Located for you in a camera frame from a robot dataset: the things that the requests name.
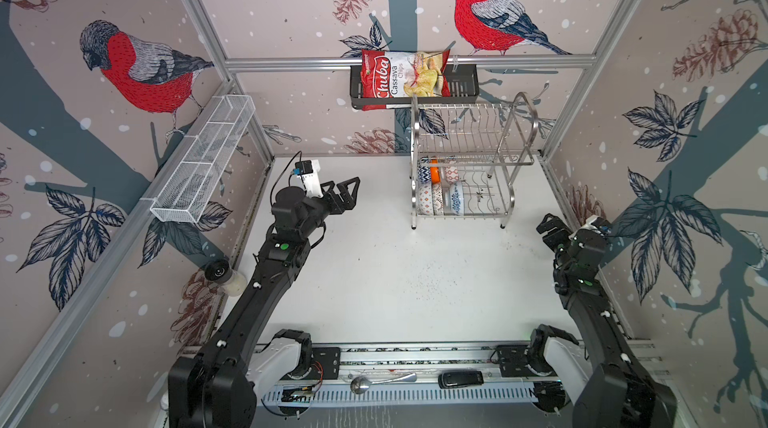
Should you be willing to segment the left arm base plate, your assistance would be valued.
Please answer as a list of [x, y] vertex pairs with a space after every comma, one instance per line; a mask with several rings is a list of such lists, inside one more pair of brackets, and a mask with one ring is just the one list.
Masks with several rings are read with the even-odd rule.
[[298, 375], [287, 374], [284, 381], [317, 382], [337, 380], [341, 365], [341, 349], [339, 347], [315, 347], [312, 349], [312, 361], [307, 371]]

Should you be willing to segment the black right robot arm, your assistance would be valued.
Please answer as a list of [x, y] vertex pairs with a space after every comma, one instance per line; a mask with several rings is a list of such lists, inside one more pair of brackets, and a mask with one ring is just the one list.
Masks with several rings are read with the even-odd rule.
[[573, 404], [575, 427], [673, 426], [675, 395], [634, 355], [597, 279], [610, 223], [593, 215], [572, 231], [547, 214], [536, 230], [554, 254], [554, 289], [579, 333], [539, 325], [526, 350], [529, 369], [558, 376]]

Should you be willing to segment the blue floral white bowl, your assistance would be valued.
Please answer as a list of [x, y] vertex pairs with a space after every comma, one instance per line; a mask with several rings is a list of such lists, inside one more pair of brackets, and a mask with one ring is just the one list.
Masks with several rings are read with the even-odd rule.
[[457, 181], [451, 184], [448, 192], [449, 201], [447, 204], [453, 214], [456, 216], [465, 215], [465, 200], [464, 200], [464, 184], [462, 181]]

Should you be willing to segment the orange plastic bowl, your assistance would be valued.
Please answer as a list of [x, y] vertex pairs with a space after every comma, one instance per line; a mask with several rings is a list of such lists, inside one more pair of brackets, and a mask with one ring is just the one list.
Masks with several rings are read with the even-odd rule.
[[439, 184], [441, 182], [439, 162], [436, 159], [430, 160], [429, 173], [432, 184]]

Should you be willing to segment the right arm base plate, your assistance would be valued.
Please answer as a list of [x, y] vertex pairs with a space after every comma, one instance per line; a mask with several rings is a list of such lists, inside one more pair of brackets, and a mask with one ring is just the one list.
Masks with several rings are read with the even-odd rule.
[[498, 345], [494, 349], [492, 359], [498, 365], [502, 378], [537, 377], [537, 374], [529, 366], [526, 345]]

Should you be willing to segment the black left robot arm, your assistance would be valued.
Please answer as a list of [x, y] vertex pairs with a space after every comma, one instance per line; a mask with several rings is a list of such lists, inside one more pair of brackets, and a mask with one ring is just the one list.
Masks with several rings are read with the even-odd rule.
[[262, 351], [256, 345], [306, 263], [314, 246], [311, 234], [328, 216], [355, 208], [359, 184], [357, 177], [326, 182], [317, 197], [298, 186], [277, 193], [271, 206], [274, 221], [248, 287], [197, 354], [178, 358], [169, 371], [169, 426], [249, 427], [267, 391], [283, 376], [310, 368], [311, 336], [306, 332], [283, 329]]

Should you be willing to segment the brown white patterned bowl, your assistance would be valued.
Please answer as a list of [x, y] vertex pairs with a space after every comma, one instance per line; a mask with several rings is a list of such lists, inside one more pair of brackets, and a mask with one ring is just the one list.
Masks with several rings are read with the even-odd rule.
[[433, 214], [442, 216], [445, 213], [444, 191], [440, 183], [432, 185]]

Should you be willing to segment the stainless steel dish rack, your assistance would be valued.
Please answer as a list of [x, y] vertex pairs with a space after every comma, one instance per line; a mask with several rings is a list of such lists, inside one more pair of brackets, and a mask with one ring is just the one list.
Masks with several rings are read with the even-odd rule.
[[[525, 92], [499, 103], [426, 104], [411, 98], [410, 114], [410, 228], [426, 219], [490, 219], [506, 228], [515, 208], [515, 181], [522, 167], [534, 163], [534, 142], [540, 131], [540, 117]], [[424, 216], [418, 213], [417, 177], [419, 163], [439, 162], [444, 191], [445, 213]], [[464, 184], [465, 215], [452, 213], [451, 184], [443, 170], [449, 164], [459, 168]]]

